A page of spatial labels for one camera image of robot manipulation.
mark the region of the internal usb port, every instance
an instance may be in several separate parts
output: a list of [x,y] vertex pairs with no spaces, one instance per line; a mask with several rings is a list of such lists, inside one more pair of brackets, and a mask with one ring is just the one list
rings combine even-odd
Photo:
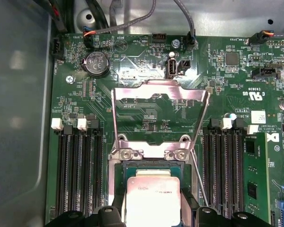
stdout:
[[173,76],[177,73],[177,61],[175,59],[169,59],[167,63],[168,74]]

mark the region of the green circuit board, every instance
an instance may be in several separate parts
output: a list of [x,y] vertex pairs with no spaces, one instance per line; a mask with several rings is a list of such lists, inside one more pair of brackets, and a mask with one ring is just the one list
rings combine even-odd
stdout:
[[[173,48],[173,40],[179,48]],[[247,38],[197,37],[192,52],[185,51],[185,36],[168,35],[163,43],[154,43],[152,35],[95,35],[93,51],[104,52],[110,60],[110,73],[102,79],[91,78],[81,67],[81,59],[90,50],[85,48],[79,34],[64,35],[64,57],[55,60],[52,91],[52,118],[61,118],[63,125],[77,127],[78,118],[92,115],[100,121],[101,168],[99,182],[101,205],[108,202],[108,154],[114,143],[111,90],[115,87],[137,87],[149,79],[165,79],[165,64],[170,52],[177,62],[190,60],[191,67],[174,79],[186,89],[206,89],[210,94],[203,126],[211,118],[221,120],[229,114],[244,120],[245,127],[258,125],[256,148],[259,158],[246,155],[244,187],[250,178],[257,184],[256,199],[244,188],[244,210],[270,222],[274,212],[276,226],[280,223],[277,201],[283,199],[284,185],[284,112],[279,105],[284,100],[284,40],[269,40],[263,45],[249,46]],[[252,78],[259,67],[276,68],[278,79]],[[75,78],[66,82],[67,76]],[[156,94],[149,100],[125,99],[117,104],[118,133],[129,140],[145,140],[149,144],[179,141],[192,134],[201,105],[188,100],[170,100]],[[199,133],[195,151],[202,163],[203,134]],[[58,136],[50,135],[46,222],[54,217],[57,187]]]

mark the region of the motherboard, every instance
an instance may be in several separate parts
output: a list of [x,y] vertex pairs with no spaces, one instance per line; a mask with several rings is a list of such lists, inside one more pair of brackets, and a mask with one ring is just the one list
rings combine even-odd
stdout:
[[[100,34],[87,45],[81,34],[59,38],[63,52],[54,62],[46,223],[67,210],[89,215],[111,204],[111,91],[168,79],[209,94],[194,146],[209,206],[227,218],[246,211],[283,226],[284,39],[250,45],[242,37],[197,37],[192,51],[185,39]],[[189,140],[203,104],[152,92],[147,99],[116,101],[119,139],[149,145]],[[115,194],[137,168],[147,166],[168,168],[204,202],[191,165],[143,162],[115,166]]]

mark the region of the gray cable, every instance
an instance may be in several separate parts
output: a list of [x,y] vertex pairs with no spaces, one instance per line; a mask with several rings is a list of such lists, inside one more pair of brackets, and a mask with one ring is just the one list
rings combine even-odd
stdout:
[[273,37],[284,37],[284,33],[274,34]]
[[156,4],[157,4],[157,0],[152,0],[152,6],[151,6],[151,10],[148,12],[148,14],[142,16],[142,17],[139,17],[139,18],[136,18],[134,20],[131,20],[127,23],[124,23],[122,25],[117,25],[115,27],[110,27],[110,28],[104,28],[104,29],[99,29],[99,30],[96,30],[96,34],[101,34],[101,33],[106,33],[106,32],[112,32],[112,31],[117,31],[117,30],[120,30],[120,29],[124,29],[124,28],[127,28],[135,23],[138,23],[140,21],[143,21],[147,18],[149,18],[153,12],[155,11],[155,8],[156,8]]
[[182,10],[182,12],[184,13],[188,24],[189,24],[189,29],[190,29],[190,34],[192,36],[195,35],[195,24],[194,21],[189,13],[189,11],[187,10],[187,8],[185,7],[185,5],[183,4],[183,2],[181,0],[174,0],[174,2],[179,6],[179,8]]

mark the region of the orange wire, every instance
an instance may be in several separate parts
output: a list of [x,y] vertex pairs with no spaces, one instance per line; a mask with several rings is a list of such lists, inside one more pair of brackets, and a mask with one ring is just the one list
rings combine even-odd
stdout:
[[273,36],[274,35],[274,33],[267,32],[267,31],[263,31],[263,33],[266,34],[266,35],[269,35],[269,36]]
[[85,33],[83,36],[87,36],[87,35],[94,35],[96,33],[96,31],[90,31]]

